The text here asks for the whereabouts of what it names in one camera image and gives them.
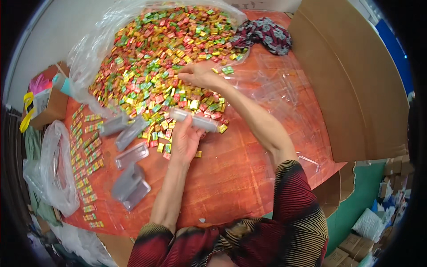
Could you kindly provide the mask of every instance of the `floor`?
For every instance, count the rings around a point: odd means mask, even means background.
[[[347,237],[363,211],[372,206],[372,202],[378,195],[383,170],[384,163],[355,168],[356,185],[353,194],[327,219],[329,242],[326,256]],[[272,213],[268,213],[264,217],[271,218],[271,216]]]

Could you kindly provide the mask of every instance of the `orange table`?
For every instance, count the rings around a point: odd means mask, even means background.
[[[248,19],[270,17],[274,22],[288,27],[289,17],[281,12],[245,10]],[[301,160],[312,188],[317,187],[345,163],[335,163],[332,160],[328,132],[323,121],[313,89],[305,78],[304,72],[292,52],[286,57],[276,57],[270,62],[270,69],[260,67],[257,56],[264,54],[271,59],[266,49],[256,44],[246,61],[235,66],[236,75],[242,74],[238,82],[238,89],[248,96],[268,95],[265,99],[257,101],[267,108],[285,126],[295,145],[296,151],[320,165],[316,172],[316,165],[306,160]],[[291,91],[296,97],[296,105],[290,105],[286,98],[280,96],[280,91],[265,92],[260,89],[258,82],[244,82],[253,79],[256,71],[262,71],[272,81],[285,74],[290,81]],[[65,125],[69,128],[72,123],[71,115],[80,106],[70,98],[67,106]],[[87,107],[84,115],[90,114]],[[203,152],[202,158],[195,158],[191,163],[182,199],[181,214],[177,228],[203,225],[199,218],[205,218],[205,224],[220,224],[244,216],[261,216],[272,211],[274,170],[271,168],[268,157],[242,118],[236,114],[232,107],[227,107],[225,116],[230,119],[228,130],[220,135],[209,133],[200,142],[199,150]],[[83,140],[90,134],[83,134]],[[148,222],[151,208],[156,194],[161,188],[166,173],[168,160],[163,154],[157,153],[155,148],[150,148],[150,155],[139,161],[146,173],[146,181],[151,185],[151,192],[129,213],[121,203],[112,199],[110,190],[121,174],[114,163],[120,153],[117,152],[114,140],[117,135],[102,138],[102,149],[105,167],[89,176],[90,184],[98,196],[94,203],[98,220],[105,227],[89,227],[83,220],[83,210],[79,208],[72,216],[64,218],[71,225],[113,235],[136,237],[141,226]],[[134,140],[128,148],[141,142]]]

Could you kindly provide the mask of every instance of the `person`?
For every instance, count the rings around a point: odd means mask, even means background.
[[[276,168],[272,219],[247,217],[176,232],[187,171],[204,132],[187,116],[173,131],[167,173],[128,266],[320,267],[328,245],[326,218],[280,122],[202,63],[185,66],[178,78],[221,94],[267,151]]]

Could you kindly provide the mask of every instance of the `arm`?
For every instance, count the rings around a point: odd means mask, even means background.
[[[151,210],[150,223],[163,225],[173,234],[181,209],[187,171],[203,134],[203,130],[191,127],[192,121],[192,117],[188,116],[182,123],[177,123],[173,130],[170,163]]]
[[[181,70],[178,77],[221,94],[247,122],[255,138],[269,153],[275,167],[288,159],[298,160],[292,141],[280,122],[210,68],[203,64],[197,67],[190,64]]]

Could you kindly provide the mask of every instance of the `forearm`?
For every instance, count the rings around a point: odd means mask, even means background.
[[[270,153],[276,166],[287,159],[298,159],[289,135],[276,118],[228,82],[224,81],[216,86],[221,87],[218,91],[247,122],[251,132]]]
[[[167,227],[173,234],[176,229],[182,194],[189,165],[170,161],[163,185],[156,196],[150,222]]]

